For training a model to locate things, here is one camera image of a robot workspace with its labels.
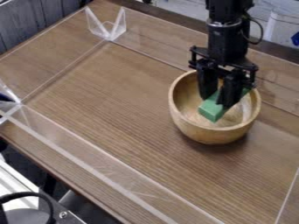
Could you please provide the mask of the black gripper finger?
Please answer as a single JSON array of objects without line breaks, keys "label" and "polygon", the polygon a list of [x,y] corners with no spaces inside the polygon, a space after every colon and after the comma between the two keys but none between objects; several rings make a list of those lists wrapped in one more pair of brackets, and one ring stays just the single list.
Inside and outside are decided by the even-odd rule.
[{"label": "black gripper finger", "polygon": [[218,73],[214,65],[207,59],[200,59],[198,61],[196,72],[200,98],[206,100],[218,91]]},{"label": "black gripper finger", "polygon": [[218,104],[222,104],[226,109],[231,108],[242,98],[245,76],[243,70],[233,69],[223,79]]}]

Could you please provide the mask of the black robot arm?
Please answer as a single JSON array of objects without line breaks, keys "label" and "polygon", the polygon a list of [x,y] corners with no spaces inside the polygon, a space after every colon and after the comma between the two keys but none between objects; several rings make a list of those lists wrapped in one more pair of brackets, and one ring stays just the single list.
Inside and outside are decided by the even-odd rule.
[{"label": "black robot arm", "polygon": [[219,91],[216,103],[231,108],[243,90],[255,87],[258,65],[247,59],[254,0],[206,0],[208,46],[191,47],[190,67],[196,70],[200,98]]}]

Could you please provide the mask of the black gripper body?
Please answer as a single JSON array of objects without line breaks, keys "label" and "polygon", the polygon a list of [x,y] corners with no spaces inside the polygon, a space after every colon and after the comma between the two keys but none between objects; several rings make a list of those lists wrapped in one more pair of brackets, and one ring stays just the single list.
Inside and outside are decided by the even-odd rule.
[{"label": "black gripper body", "polygon": [[233,55],[230,57],[211,56],[208,49],[191,47],[190,68],[211,73],[215,77],[225,79],[230,75],[237,76],[241,73],[241,83],[243,88],[255,86],[258,65],[254,64],[246,56]]}]

